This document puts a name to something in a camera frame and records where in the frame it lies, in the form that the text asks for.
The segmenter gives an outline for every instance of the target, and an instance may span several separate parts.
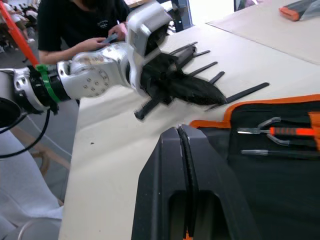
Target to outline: floor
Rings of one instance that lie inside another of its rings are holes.
[[[33,36],[33,38],[35,38],[36,41],[30,44],[30,48],[34,55],[38,57],[37,36]],[[14,49],[6,49],[6,53],[0,53],[0,69],[23,68],[30,65],[28,61],[23,63],[24,59],[25,57],[20,50],[15,51]],[[75,101],[61,104],[59,106],[58,115],[51,115],[48,129],[41,140],[42,144],[48,146],[56,154],[69,162],[71,161],[78,111],[79,107]],[[20,123],[19,127],[32,136],[37,137],[40,134],[38,129],[41,130],[43,127],[45,115],[33,114],[30,118],[31,120],[27,118]],[[52,193],[63,201],[66,194],[68,170],[52,161],[44,179]]]

